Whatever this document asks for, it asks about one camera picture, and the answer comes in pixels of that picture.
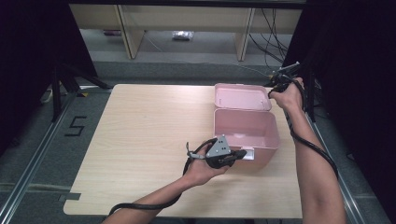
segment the black wire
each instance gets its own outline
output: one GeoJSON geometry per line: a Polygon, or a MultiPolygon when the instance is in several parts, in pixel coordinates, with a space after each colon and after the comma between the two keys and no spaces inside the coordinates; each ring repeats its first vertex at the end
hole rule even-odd
{"type": "Polygon", "coordinates": [[[300,143],[306,145],[307,147],[310,147],[312,149],[314,149],[314,151],[316,151],[321,157],[323,157],[323,159],[325,159],[330,166],[332,167],[332,169],[334,170],[335,176],[338,179],[338,169],[337,166],[335,165],[334,161],[332,160],[332,158],[325,152],[323,151],[320,147],[316,146],[315,144],[306,141],[305,139],[303,139],[302,137],[300,137],[299,135],[297,135],[297,133],[294,132],[293,128],[290,128],[290,135],[296,139],[297,141],[299,141],[300,143]]]}
{"type": "Polygon", "coordinates": [[[249,36],[250,36],[251,40],[253,41],[253,43],[257,46],[257,48],[264,51],[266,54],[270,55],[271,57],[273,57],[275,60],[279,61],[280,63],[283,63],[283,61],[281,59],[279,59],[278,57],[276,57],[275,54],[271,53],[270,51],[268,51],[267,49],[264,49],[261,45],[259,45],[251,34],[249,34],[249,36]]]}
{"type": "MultiPolygon", "coordinates": [[[[291,77],[288,77],[286,75],[281,75],[281,78],[284,78],[283,80],[286,79],[286,81],[283,81],[282,83],[276,83],[276,86],[278,86],[279,84],[286,84],[287,85],[288,83],[291,83],[291,82],[294,83],[294,85],[296,85],[297,89],[299,90],[299,92],[301,94],[302,110],[305,111],[306,110],[306,96],[305,96],[305,91],[304,91],[303,86],[297,80],[295,80],[295,79],[293,79],[291,77]]],[[[268,92],[268,96],[271,94],[272,91],[284,91],[284,90],[277,90],[276,86],[268,92]]]]}
{"type": "Polygon", "coordinates": [[[271,36],[273,35],[273,36],[274,36],[274,39],[276,40],[276,43],[277,43],[277,46],[275,46],[275,47],[278,48],[279,53],[280,53],[280,55],[281,55],[282,58],[283,58],[283,55],[286,56],[286,54],[285,54],[285,52],[283,52],[282,47],[285,48],[286,50],[288,50],[288,48],[287,48],[285,45],[283,45],[283,44],[279,41],[279,39],[277,38],[277,33],[276,33],[276,10],[273,9],[273,24],[272,24],[272,26],[271,26],[270,22],[268,21],[267,16],[265,15],[263,9],[262,9],[262,15],[264,16],[265,21],[267,22],[267,25],[268,25],[268,27],[270,28],[270,31],[271,31],[271,33],[270,33],[270,38],[268,39],[268,42],[271,40],[271,36]]]}
{"type": "MultiPolygon", "coordinates": [[[[217,138],[212,138],[212,139],[209,139],[209,140],[203,142],[197,149],[195,149],[195,151],[193,153],[196,154],[199,150],[202,149],[202,147],[204,147],[205,145],[207,145],[209,143],[213,144],[214,142],[216,142],[216,140],[217,140],[217,138]]],[[[183,175],[186,174],[191,162],[192,162],[192,159],[188,158],[184,165],[183,175]]],[[[178,201],[178,199],[180,198],[180,196],[181,196],[181,194],[177,195],[176,198],[174,198],[173,200],[171,200],[167,203],[159,203],[159,204],[119,203],[119,204],[116,204],[113,208],[111,208],[108,215],[111,216],[114,212],[116,212],[117,210],[119,210],[121,208],[140,209],[140,210],[164,209],[164,208],[169,207],[169,206],[173,205],[174,203],[176,203],[178,201]]]]}
{"type": "MultiPolygon", "coordinates": [[[[265,40],[265,42],[268,42],[268,40],[267,40],[267,38],[265,38],[265,36],[262,34],[262,33],[260,33],[260,35],[262,36],[262,38],[265,40]]],[[[273,43],[269,43],[272,47],[274,47],[274,48],[279,48],[279,46],[277,46],[277,45],[275,45],[275,44],[273,44],[273,43]]]]}
{"type": "Polygon", "coordinates": [[[274,38],[276,40],[277,49],[279,50],[280,57],[282,57],[282,60],[284,61],[285,57],[283,55],[283,51],[280,49],[279,40],[277,39],[277,36],[276,36],[276,23],[275,23],[275,20],[276,20],[276,10],[273,8],[273,26],[272,26],[273,28],[272,28],[272,33],[273,33],[274,38]]]}

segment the table surface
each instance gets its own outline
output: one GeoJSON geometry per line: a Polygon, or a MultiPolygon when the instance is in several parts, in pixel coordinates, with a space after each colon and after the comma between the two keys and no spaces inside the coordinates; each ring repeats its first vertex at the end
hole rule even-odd
{"type": "MultiPolygon", "coordinates": [[[[213,86],[117,85],[67,200],[68,215],[107,215],[182,175],[190,149],[213,137],[213,86]]],[[[261,169],[233,166],[183,193],[161,217],[300,218],[294,144],[283,110],[272,101],[281,146],[261,169]]]]}

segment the black strap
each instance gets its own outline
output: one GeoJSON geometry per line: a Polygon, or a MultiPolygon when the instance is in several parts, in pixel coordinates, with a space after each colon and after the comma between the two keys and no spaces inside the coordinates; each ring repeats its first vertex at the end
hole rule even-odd
{"type": "MultiPolygon", "coordinates": [[[[216,141],[217,141],[217,138],[212,138],[212,139],[209,139],[209,140],[203,142],[197,149],[195,149],[195,151],[193,153],[196,154],[206,144],[209,144],[209,143],[213,144],[216,141]]],[[[188,158],[187,161],[186,161],[186,164],[184,165],[183,175],[186,174],[187,170],[189,169],[189,166],[190,166],[191,162],[192,162],[192,159],[188,158]]],[[[177,195],[176,198],[174,198],[173,200],[171,200],[171,201],[169,201],[167,203],[160,203],[160,204],[119,203],[119,204],[116,204],[115,206],[113,206],[111,208],[110,213],[108,215],[111,216],[113,213],[115,213],[117,210],[119,210],[121,208],[140,209],[140,210],[159,210],[159,209],[164,209],[164,208],[172,206],[174,203],[176,203],[178,201],[178,199],[180,198],[180,196],[181,196],[181,194],[177,195]]]]}
{"type": "Polygon", "coordinates": [[[290,128],[290,135],[296,139],[297,141],[299,141],[300,143],[306,145],[307,147],[310,147],[312,149],[314,149],[314,151],[316,151],[321,157],[323,157],[332,167],[332,169],[334,170],[335,176],[338,179],[338,169],[337,166],[335,165],[334,161],[332,160],[332,158],[325,152],[323,151],[320,147],[316,146],[315,144],[308,142],[307,140],[303,139],[302,137],[300,137],[299,135],[297,135],[297,133],[294,132],[293,128],[290,128]]]}
{"type": "Polygon", "coordinates": [[[300,82],[298,82],[296,79],[293,79],[291,77],[288,77],[286,75],[282,75],[282,82],[281,83],[277,83],[269,92],[268,92],[268,98],[271,98],[271,92],[276,91],[276,92],[283,92],[285,91],[290,83],[294,83],[294,85],[297,86],[297,89],[300,91],[301,94],[301,98],[303,101],[303,111],[306,110],[306,96],[305,96],[305,91],[303,86],[300,84],[300,82]]]}

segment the human arm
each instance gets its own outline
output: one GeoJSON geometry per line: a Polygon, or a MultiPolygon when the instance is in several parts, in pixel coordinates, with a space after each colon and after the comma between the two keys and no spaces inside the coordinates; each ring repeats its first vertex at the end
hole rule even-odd
{"type": "MultiPolygon", "coordinates": [[[[288,113],[294,132],[323,149],[302,110],[297,87],[290,84],[284,92],[272,92],[270,96],[288,113]]],[[[332,167],[310,147],[296,140],[294,143],[303,223],[346,223],[344,202],[332,167]]]]}
{"type": "MultiPolygon", "coordinates": [[[[205,145],[198,154],[205,155],[208,145],[205,145]]],[[[200,186],[208,182],[216,175],[222,175],[228,170],[229,166],[221,167],[220,169],[211,168],[205,160],[194,160],[191,162],[186,174],[176,181],[166,185],[161,189],[157,189],[149,195],[135,201],[140,204],[160,204],[167,203],[187,189],[200,186]]],[[[135,224],[135,223],[149,223],[156,217],[162,209],[159,210],[138,210],[121,208],[110,217],[108,217],[103,224],[135,224]]]]}

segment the metal frame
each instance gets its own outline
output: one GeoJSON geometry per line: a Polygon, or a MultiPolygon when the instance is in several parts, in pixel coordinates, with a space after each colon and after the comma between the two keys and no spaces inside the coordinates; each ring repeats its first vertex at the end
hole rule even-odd
{"type": "Polygon", "coordinates": [[[172,6],[172,7],[265,7],[303,9],[306,7],[328,7],[333,0],[67,0],[68,4],[172,6]]]}
{"type": "Polygon", "coordinates": [[[23,174],[21,175],[18,182],[15,184],[14,189],[8,195],[6,202],[3,204],[0,210],[0,221],[1,224],[9,223],[12,219],[14,213],[16,212],[21,200],[24,196],[24,193],[29,188],[29,184],[31,183],[35,173],[37,172],[41,162],[44,160],[46,153],[50,147],[50,143],[52,142],[55,134],[57,133],[59,126],[62,124],[64,120],[64,115],[67,112],[67,109],[72,104],[74,99],[76,99],[76,93],[69,93],[66,96],[64,102],[64,110],[60,114],[59,118],[51,123],[49,126],[44,138],[42,139],[40,145],[38,146],[35,154],[32,159],[30,159],[28,165],[26,166],[23,174]]]}
{"type": "MultiPolygon", "coordinates": [[[[322,135],[320,134],[317,124],[315,122],[312,122],[309,117],[307,117],[307,118],[308,118],[309,124],[311,125],[311,127],[313,128],[315,133],[317,134],[317,137],[318,137],[320,143],[323,145],[324,149],[327,151],[329,156],[332,158],[332,153],[326,146],[326,143],[325,143],[322,135]]],[[[345,179],[343,178],[342,173],[340,171],[338,171],[338,182],[340,185],[341,193],[343,194],[346,214],[349,218],[350,223],[365,224],[366,221],[361,214],[361,210],[359,209],[355,199],[353,198],[352,193],[350,192],[350,189],[347,186],[347,183],[346,183],[345,179]]]]}

